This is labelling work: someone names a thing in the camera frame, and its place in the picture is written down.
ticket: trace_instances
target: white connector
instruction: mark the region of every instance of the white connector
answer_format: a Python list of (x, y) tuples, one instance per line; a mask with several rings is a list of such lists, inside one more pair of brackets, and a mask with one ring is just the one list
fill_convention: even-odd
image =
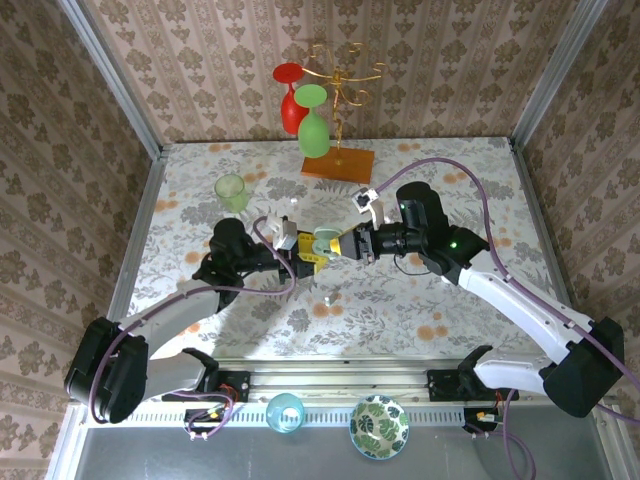
[(371, 212), (374, 230), (378, 230), (378, 227), (384, 223), (384, 209), (379, 198), (380, 195), (375, 188), (361, 188), (351, 196), (351, 201), (358, 209), (358, 213)]
[(291, 250), (298, 241), (298, 226), (273, 214), (267, 215), (267, 227), (273, 232), (273, 248)]

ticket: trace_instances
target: green wine glass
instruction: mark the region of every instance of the green wine glass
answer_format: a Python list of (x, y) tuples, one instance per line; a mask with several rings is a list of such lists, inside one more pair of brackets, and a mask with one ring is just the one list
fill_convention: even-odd
[(303, 85), (294, 95), (298, 105), (309, 109), (300, 122), (298, 143), (300, 151), (309, 158), (318, 158), (329, 151), (329, 126), (324, 118), (315, 112), (315, 107), (327, 100), (327, 91), (320, 85)]

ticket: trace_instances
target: cable connector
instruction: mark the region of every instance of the cable connector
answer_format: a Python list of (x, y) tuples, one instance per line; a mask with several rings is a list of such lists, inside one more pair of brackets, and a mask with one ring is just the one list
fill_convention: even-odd
[(494, 415), (492, 413), (479, 412), (476, 415), (479, 422), (487, 423), (502, 423), (502, 417), (500, 415)]
[(291, 250), (298, 241), (298, 225), (287, 217), (269, 214), (267, 227), (273, 232), (273, 247), (276, 250)]
[(378, 195), (375, 188), (366, 187), (361, 188), (351, 196), (351, 201), (358, 209), (358, 213), (371, 212), (374, 230), (378, 230), (380, 225), (384, 223), (384, 209), (379, 198), (380, 195)]

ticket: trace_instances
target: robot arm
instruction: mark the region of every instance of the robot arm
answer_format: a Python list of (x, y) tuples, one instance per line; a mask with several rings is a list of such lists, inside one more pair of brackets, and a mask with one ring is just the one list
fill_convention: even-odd
[[(295, 223), (286, 217), (268, 217), (267, 225), (276, 230), (276, 248), (285, 248), (278, 253), (296, 278), (313, 275), (314, 264), (298, 255)], [(167, 298), (123, 320), (98, 318), (89, 325), (65, 378), (69, 395), (86, 405), (94, 403), (101, 417), (118, 423), (147, 398), (178, 390), (217, 391), (224, 383), (224, 372), (205, 353), (185, 349), (170, 358), (151, 357), (190, 325), (228, 306), (238, 295), (237, 289), (244, 286), (246, 274), (278, 270), (280, 283), (290, 275), (268, 247), (251, 239), (237, 219), (218, 222), (209, 246), (210, 253), (193, 278), (180, 283)], [(235, 291), (224, 290), (226, 287)], [(101, 371), (99, 365), (106, 355), (109, 360)]]
[[(376, 211), (377, 195), (358, 192), (359, 211)], [(449, 225), (438, 194), (423, 182), (403, 185), (396, 193), (402, 222), (357, 225), (332, 242), (340, 255), (374, 263), (382, 255), (418, 253), (427, 269), (444, 281), (464, 288), (493, 305), (522, 328), (544, 354), (508, 354), (480, 346), (459, 366), (459, 386), (467, 400), (486, 390), (514, 388), (545, 394), (567, 413), (584, 417), (620, 378), (621, 372), (573, 328), (577, 325), (624, 361), (623, 334), (609, 318), (595, 323), (526, 281), (518, 283), (562, 311), (566, 326), (539, 302), (516, 288), (513, 277), (496, 268), (489, 245), (465, 228)]]

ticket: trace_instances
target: gray floor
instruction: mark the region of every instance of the gray floor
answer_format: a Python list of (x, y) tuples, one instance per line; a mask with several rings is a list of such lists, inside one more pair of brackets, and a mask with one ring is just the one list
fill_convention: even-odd
[[(537, 479), (611, 478), (592, 419), (571, 418), (553, 407), (514, 408), (512, 417), (512, 432), (533, 452)], [(471, 440), (461, 433), (457, 428), (416, 427), (398, 456), (374, 461), (357, 452), (349, 432), (342, 428), (303, 428), (291, 435), (267, 428), (228, 428), (207, 442), (191, 442), (180, 429), (94, 429), (89, 432), (76, 478), (513, 478), (500, 438)], [(522, 468), (523, 455), (517, 447), (512, 450), (517, 465)]]

